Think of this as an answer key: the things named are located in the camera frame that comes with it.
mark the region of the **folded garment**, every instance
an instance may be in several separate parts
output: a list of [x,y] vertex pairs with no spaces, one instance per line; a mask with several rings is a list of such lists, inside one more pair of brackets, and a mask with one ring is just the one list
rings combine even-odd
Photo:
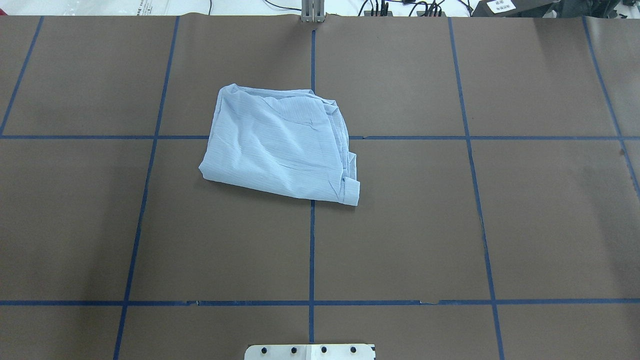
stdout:
[[220,89],[207,180],[299,199],[358,205],[356,154],[335,101],[311,90]]

